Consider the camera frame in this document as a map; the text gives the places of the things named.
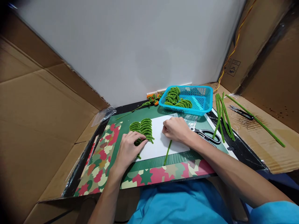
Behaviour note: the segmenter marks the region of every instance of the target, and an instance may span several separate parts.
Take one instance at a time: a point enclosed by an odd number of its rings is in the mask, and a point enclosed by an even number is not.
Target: left hand
[[[138,153],[148,141],[146,139],[139,146],[135,146],[134,142],[139,138],[145,139],[146,137],[138,132],[133,131],[122,135],[117,157],[114,165],[111,168],[113,173],[116,172],[121,176],[124,175],[126,169],[135,160]]]

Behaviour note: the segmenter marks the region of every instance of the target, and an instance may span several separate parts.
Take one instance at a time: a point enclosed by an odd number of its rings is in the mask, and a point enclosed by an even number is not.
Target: green cutting mat
[[[131,123],[133,123],[135,121],[139,122],[144,118],[153,119],[153,118],[157,118],[157,117],[161,117],[161,116],[165,116],[165,115],[173,114],[173,113],[176,113],[176,111],[165,110],[161,106],[151,106],[151,107],[147,107],[147,108],[143,108],[143,109],[134,111],[133,113],[131,113],[123,118],[120,118],[118,120],[116,120],[116,119],[123,116],[125,113],[112,116],[108,122],[109,125],[114,124],[116,122],[120,122],[120,121],[122,121],[123,123],[122,123],[121,129],[120,129],[119,135],[118,135],[117,142],[115,144],[115,148],[114,148],[113,155],[111,158],[110,166],[112,164],[114,164],[114,161],[116,159],[119,145],[121,143],[121,137],[123,134],[126,134],[129,132],[129,126]],[[199,130],[213,131],[212,127],[209,125],[208,121],[206,120],[206,118],[204,116],[198,117],[195,127],[196,127],[196,129],[199,129]],[[217,148],[228,154],[228,152],[225,149],[225,147],[223,146],[223,144],[217,145]],[[186,161],[196,160],[196,159],[202,159],[202,157],[197,152],[190,150],[187,152],[181,152],[181,153],[168,155],[166,165],[181,163],[181,162],[186,162]],[[165,156],[161,156],[161,157],[157,157],[157,158],[134,162],[130,166],[129,172],[163,166],[164,160],[165,160]]]

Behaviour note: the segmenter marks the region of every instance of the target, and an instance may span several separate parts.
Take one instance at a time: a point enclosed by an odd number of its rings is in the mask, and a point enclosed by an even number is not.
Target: white backdrop
[[[20,17],[107,102],[217,80],[245,0],[26,0]]]

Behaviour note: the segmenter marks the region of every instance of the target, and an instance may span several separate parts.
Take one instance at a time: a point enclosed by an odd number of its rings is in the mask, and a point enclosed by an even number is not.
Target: blue plastic basket
[[[166,110],[173,110],[186,114],[194,114],[198,116],[203,116],[205,113],[212,110],[213,105],[213,89],[209,86],[177,86],[181,93],[180,98],[185,100],[190,100],[192,102],[192,108],[183,108],[165,105],[165,97],[171,87],[169,86],[162,98],[159,100],[159,105]]]

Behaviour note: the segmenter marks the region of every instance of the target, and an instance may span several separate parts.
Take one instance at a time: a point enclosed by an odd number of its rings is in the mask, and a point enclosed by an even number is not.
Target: thread snips
[[[248,113],[246,113],[246,112],[240,110],[240,109],[237,108],[237,107],[234,107],[234,106],[230,105],[230,107],[228,107],[228,108],[231,109],[232,111],[234,111],[234,112],[236,112],[236,113],[242,115],[243,117],[246,117],[246,118],[249,119],[249,120],[253,120],[253,119],[254,119],[253,116],[251,116],[250,114],[248,114]]]

